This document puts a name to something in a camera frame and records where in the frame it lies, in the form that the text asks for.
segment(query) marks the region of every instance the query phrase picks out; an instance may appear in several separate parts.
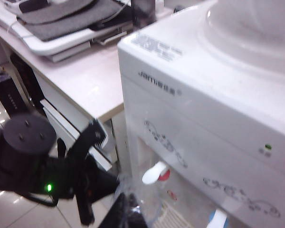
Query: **desk leg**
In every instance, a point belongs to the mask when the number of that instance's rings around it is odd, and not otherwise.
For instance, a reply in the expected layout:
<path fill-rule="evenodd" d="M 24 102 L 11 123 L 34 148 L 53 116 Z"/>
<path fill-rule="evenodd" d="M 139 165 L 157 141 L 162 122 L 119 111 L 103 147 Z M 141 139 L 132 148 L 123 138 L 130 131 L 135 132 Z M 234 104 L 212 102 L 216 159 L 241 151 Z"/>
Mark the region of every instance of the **desk leg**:
<path fill-rule="evenodd" d="M 112 118 L 112 129 L 116 140 L 116 151 L 121 173 L 132 175 L 130 154 L 127 147 L 128 139 L 124 111 L 120 112 Z"/>

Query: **jamie brand logo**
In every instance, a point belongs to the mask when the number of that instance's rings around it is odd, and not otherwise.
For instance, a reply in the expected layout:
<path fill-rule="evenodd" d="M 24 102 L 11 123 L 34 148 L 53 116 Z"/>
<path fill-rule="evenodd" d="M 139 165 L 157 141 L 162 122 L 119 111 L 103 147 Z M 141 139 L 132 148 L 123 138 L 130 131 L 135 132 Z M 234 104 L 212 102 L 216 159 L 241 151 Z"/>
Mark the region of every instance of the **jamie brand logo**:
<path fill-rule="evenodd" d="M 167 84 L 157 80 L 156 78 L 154 78 L 153 76 L 141 71 L 138 73 L 138 75 L 142 78 L 144 78 L 145 80 L 149 81 L 150 83 L 152 83 L 153 85 L 159 87 L 160 89 L 162 89 L 163 91 L 175 96 L 177 95 L 181 95 L 181 91 L 180 90 L 175 90 L 174 88 L 172 88 L 171 86 L 168 86 Z"/>

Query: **white desk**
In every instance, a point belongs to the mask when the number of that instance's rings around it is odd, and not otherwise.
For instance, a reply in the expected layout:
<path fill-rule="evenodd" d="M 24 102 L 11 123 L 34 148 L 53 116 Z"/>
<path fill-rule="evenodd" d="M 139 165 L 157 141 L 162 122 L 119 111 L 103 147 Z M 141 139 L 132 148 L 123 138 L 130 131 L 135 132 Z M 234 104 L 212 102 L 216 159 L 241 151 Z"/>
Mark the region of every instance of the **white desk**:
<path fill-rule="evenodd" d="M 77 54 L 59 63 L 34 55 L 21 40 L 0 27 L 0 38 L 42 79 L 87 118 L 101 121 L 123 110 L 116 43 Z"/>
<path fill-rule="evenodd" d="M 58 63 L 33 54 L 25 44 L 0 27 L 4 49 L 19 55 L 34 70 L 46 99 L 78 130 L 94 117 L 116 125 L 120 163 L 128 163 L 125 146 L 123 93 L 116 42 L 91 49 Z"/>

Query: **green indicator light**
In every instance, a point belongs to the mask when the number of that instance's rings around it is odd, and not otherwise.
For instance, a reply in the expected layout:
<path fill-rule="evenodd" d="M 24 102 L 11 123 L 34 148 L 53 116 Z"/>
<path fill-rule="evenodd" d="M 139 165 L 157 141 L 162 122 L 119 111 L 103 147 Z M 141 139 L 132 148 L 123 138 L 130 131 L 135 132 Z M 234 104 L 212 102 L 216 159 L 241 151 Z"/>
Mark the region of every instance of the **green indicator light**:
<path fill-rule="evenodd" d="M 52 191 L 52 185 L 50 185 L 50 184 L 47 185 L 47 191 L 48 192 Z"/>
<path fill-rule="evenodd" d="M 271 146 L 270 144 L 266 144 L 266 145 L 265 145 L 265 148 L 268 149 L 268 150 L 271 150 L 271 149 L 272 149 L 272 146 Z"/>

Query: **black object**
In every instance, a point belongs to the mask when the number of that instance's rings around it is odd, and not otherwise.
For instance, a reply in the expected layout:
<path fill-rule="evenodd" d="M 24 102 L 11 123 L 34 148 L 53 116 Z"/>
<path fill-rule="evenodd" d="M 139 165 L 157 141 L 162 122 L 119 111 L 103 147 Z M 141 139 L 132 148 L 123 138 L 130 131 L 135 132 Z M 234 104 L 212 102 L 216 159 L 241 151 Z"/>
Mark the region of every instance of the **black object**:
<path fill-rule="evenodd" d="M 19 9 L 22 13 L 27 13 L 46 6 L 48 6 L 48 0 L 28 0 L 19 4 Z"/>
<path fill-rule="evenodd" d="M 57 151 L 59 158 L 64 158 L 66 156 L 67 147 L 61 138 L 57 139 Z"/>
<path fill-rule="evenodd" d="M 155 0 L 131 0 L 132 21 L 136 28 L 155 22 Z"/>
<path fill-rule="evenodd" d="M 26 87 L 30 98 L 32 99 L 33 105 L 40 113 L 42 113 L 45 116 L 45 113 L 43 111 L 43 106 L 40 103 L 40 101 L 44 99 L 44 95 L 36 79 L 34 71 L 26 62 L 24 62 L 15 53 L 10 55 L 10 60 L 12 64 L 15 66 L 15 68 L 18 70 L 19 75 L 23 81 L 23 84 Z"/>
<path fill-rule="evenodd" d="M 49 157 L 56 139 L 53 127 L 42 117 L 22 114 L 0 129 L 0 190 L 14 191 L 46 206 L 76 195 L 81 223 L 94 221 L 92 203 L 115 192 L 118 181 L 100 170 L 88 153 L 100 146 L 106 134 L 97 120 L 80 134 L 66 158 Z M 50 195 L 44 201 L 34 194 Z"/>
<path fill-rule="evenodd" d="M 97 23 L 89 26 L 89 29 L 99 31 L 108 27 L 119 25 L 132 20 L 132 10 L 130 6 L 126 6 L 114 19 L 105 22 Z"/>
<path fill-rule="evenodd" d="M 181 10 L 184 10 L 186 7 L 182 6 L 182 5 L 177 5 L 175 8 L 174 8 L 174 11 L 173 13 L 177 13 Z"/>
<path fill-rule="evenodd" d="M 98 228 L 147 228 L 133 194 L 121 193 Z"/>
<path fill-rule="evenodd" d="M 0 101 L 10 117 L 28 112 L 13 80 L 7 74 L 0 75 Z"/>

